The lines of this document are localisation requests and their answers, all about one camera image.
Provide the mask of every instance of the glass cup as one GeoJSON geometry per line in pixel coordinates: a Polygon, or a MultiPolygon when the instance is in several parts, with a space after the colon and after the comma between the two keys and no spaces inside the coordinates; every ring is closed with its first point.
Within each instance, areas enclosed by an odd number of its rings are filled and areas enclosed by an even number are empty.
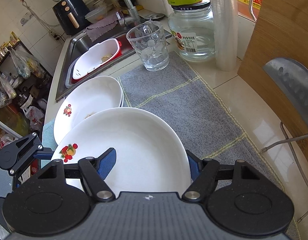
{"type": "Polygon", "coordinates": [[[163,25],[147,21],[131,29],[126,38],[140,56],[145,68],[157,71],[169,63],[163,25]]]}

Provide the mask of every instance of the electrical cord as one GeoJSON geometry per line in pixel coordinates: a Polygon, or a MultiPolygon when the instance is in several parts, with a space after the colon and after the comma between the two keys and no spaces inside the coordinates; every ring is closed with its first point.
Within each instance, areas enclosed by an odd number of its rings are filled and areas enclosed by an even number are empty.
{"type": "Polygon", "coordinates": [[[298,136],[298,137],[294,137],[294,138],[289,138],[289,139],[286,139],[286,140],[278,141],[278,142],[275,142],[275,143],[271,144],[270,146],[267,146],[267,147],[264,147],[263,149],[261,149],[261,153],[267,152],[269,149],[275,147],[276,145],[279,145],[279,144],[282,144],[282,143],[290,143],[290,142],[294,142],[294,141],[298,141],[298,140],[302,140],[302,139],[306,139],[306,138],[308,138],[308,133],[304,134],[304,135],[301,135],[301,136],[298,136]]]}
{"type": "MultiPolygon", "coordinates": [[[[286,140],[284,140],[284,141],[288,141],[287,143],[288,143],[288,146],[289,146],[290,149],[291,149],[292,155],[293,155],[293,157],[294,157],[294,159],[295,159],[295,163],[296,163],[296,165],[297,165],[297,167],[298,167],[298,169],[299,169],[299,171],[300,171],[300,173],[301,173],[301,175],[302,175],[302,177],[303,177],[303,179],[304,179],[304,181],[305,181],[305,184],[306,184],[307,187],[308,187],[308,179],[307,179],[307,177],[305,176],[305,173],[304,173],[304,171],[303,171],[303,169],[302,169],[302,167],[301,167],[301,164],[300,164],[300,162],[299,162],[299,160],[298,160],[298,158],[297,158],[297,155],[296,155],[296,152],[295,152],[295,150],[294,150],[294,148],[293,148],[293,145],[292,145],[292,143],[291,143],[291,140],[290,140],[290,138],[288,137],[288,135],[287,135],[287,133],[286,133],[286,131],[285,131],[285,129],[284,129],[283,122],[281,122],[281,123],[279,124],[279,126],[280,126],[280,128],[281,128],[281,130],[282,130],[282,133],[284,134],[285,139],[286,139],[286,140]]],[[[299,136],[299,137],[295,137],[295,138],[292,138],[292,139],[299,140],[300,137],[305,137],[305,138],[307,138],[307,137],[308,137],[308,134],[307,134],[307,135],[303,135],[303,136],[299,136]]],[[[308,211],[307,211],[304,215],[302,215],[302,216],[297,220],[297,223],[300,223],[307,215],[308,215],[308,211]]]]}
{"type": "MultiPolygon", "coordinates": [[[[282,130],[282,132],[283,132],[283,134],[284,134],[284,137],[285,137],[286,139],[289,139],[289,138],[288,138],[288,135],[287,135],[287,133],[286,133],[284,127],[283,127],[283,122],[281,122],[281,123],[279,124],[279,126],[281,127],[281,130],[282,130]]],[[[303,177],[303,179],[304,179],[304,181],[305,181],[305,184],[306,184],[307,187],[308,187],[308,180],[307,180],[307,177],[305,176],[305,173],[304,173],[304,171],[303,171],[303,169],[302,169],[302,167],[301,167],[301,164],[300,164],[300,162],[299,162],[299,160],[298,160],[298,158],[297,158],[297,156],[296,156],[296,153],[295,153],[295,150],[294,150],[294,148],[293,148],[293,145],[289,142],[289,143],[288,143],[288,146],[289,146],[290,149],[291,149],[291,152],[292,152],[292,155],[293,155],[293,157],[294,157],[294,159],[295,159],[296,165],[297,165],[298,169],[300,170],[300,173],[301,173],[301,175],[302,175],[302,177],[303,177]]]]}
{"type": "Polygon", "coordinates": [[[38,17],[38,15],[27,5],[27,2],[25,0],[21,0],[22,2],[22,5],[27,8],[27,10],[29,10],[33,15],[34,17],[45,27],[47,28],[49,31],[51,30],[50,28],[53,28],[53,27],[57,27],[57,26],[60,26],[60,24],[58,25],[50,25],[48,24],[47,22],[43,21],[40,17],[38,17]]]}

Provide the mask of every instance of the white plate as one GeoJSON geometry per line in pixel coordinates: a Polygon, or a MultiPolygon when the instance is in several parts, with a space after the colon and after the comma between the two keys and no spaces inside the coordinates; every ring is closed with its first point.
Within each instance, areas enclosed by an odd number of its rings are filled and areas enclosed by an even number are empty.
{"type": "MultiPolygon", "coordinates": [[[[75,145],[75,154],[66,163],[116,149],[117,160],[105,182],[116,196],[121,191],[178,192],[190,186],[190,166],[182,142],[158,116],[142,109],[119,107],[94,114],[74,127],[54,152],[75,145]]],[[[82,189],[79,179],[67,184],[82,189]]]]}
{"type": "Polygon", "coordinates": [[[122,91],[122,101],[121,101],[121,105],[119,107],[122,107],[123,104],[124,104],[124,93],[123,93],[122,87],[121,87],[121,91],[122,91]]]}
{"type": "Polygon", "coordinates": [[[60,144],[65,135],[87,117],[105,109],[119,107],[121,86],[115,78],[92,78],[75,88],[64,100],[54,123],[54,138],[60,144]]]}

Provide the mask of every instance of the jar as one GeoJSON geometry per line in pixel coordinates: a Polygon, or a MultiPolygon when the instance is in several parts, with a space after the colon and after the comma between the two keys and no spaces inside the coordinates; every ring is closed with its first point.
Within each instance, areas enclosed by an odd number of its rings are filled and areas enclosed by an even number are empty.
{"type": "Polygon", "coordinates": [[[174,13],[168,19],[168,26],[181,56],[190,61],[214,56],[214,22],[210,0],[172,8],[174,13]]]}

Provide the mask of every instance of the gray dish towel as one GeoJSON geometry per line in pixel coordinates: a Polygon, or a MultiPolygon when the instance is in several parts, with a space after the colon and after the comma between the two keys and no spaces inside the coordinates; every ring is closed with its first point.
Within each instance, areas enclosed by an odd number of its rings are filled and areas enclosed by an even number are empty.
{"type": "MultiPolygon", "coordinates": [[[[198,158],[231,165],[238,159],[246,160],[284,191],[273,168],[222,99],[176,52],[169,57],[170,63],[163,70],[150,72],[140,65],[118,78],[124,92],[123,106],[141,108],[162,118],[185,149],[198,158]]],[[[295,219],[287,234],[301,239],[295,219]]]]}

